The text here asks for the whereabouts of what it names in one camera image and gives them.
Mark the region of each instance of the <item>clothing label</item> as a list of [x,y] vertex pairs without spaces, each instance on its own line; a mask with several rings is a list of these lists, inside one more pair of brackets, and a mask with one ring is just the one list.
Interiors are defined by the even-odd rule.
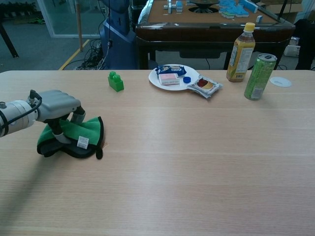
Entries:
[[87,149],[89,145],[89,139],[79,136],[77,147]]

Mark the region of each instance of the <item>blue robot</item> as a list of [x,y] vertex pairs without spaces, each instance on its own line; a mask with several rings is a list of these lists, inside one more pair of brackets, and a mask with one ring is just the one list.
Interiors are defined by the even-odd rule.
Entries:
[[136,34],[129,26],[129,0],[102,0],[110,17],[100,30],[105,69],[138,69]]

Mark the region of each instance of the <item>white plate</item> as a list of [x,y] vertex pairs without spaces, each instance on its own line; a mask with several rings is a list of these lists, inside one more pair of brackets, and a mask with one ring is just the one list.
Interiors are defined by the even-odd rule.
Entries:
[[[184,65],[183,67],[185,68],[186,74],[180,77],[181,79],[180,79],[179,85],[161,85],[159,80],[158,80],[158,75],[157,75],[155,68],[150,72],[149,80],[152,84],[154,84],[155,86],[157,86],[161,89],[171,90],[171,91],[186,90],[188,85],[191,85],[191,84],[195,83],[196,80],[198,80],[199,73],[189,66]],[[191,77],[190,83],[188,83],[188,84],[184,83],[183,78],[185,76]]]

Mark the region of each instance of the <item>green lego block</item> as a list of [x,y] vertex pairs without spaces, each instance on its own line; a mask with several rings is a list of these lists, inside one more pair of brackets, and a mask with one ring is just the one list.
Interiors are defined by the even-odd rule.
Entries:
[[109,73],[108,83],[116,92],[124,90],[124,82],[121,80],[120,75],[117,75],[115,71]]

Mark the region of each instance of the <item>cardboard box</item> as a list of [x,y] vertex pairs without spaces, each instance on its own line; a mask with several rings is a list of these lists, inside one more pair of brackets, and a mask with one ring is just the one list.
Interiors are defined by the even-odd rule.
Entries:
[[315,21],[315,10],[312,10],[307,18],[309,21]]
[[[258,5],[266,8],[266,10],[276,15],[280,13],[281,8],[282,8],[282,4],[267,5],[265,2],[260,2],[260,4]],[[301,11],[303,11],[302,4],[292,4],[291,9],[290,9],[290,4],[287,4],[283,11],[282,18],[294,24],[297,13]]]
[[[263,0],[266,5],[282,5],[284,0]],[[292,0],[292,4],[301,4],[302,0]],[[290,5],[291,0],[288,0],[286,5]]]

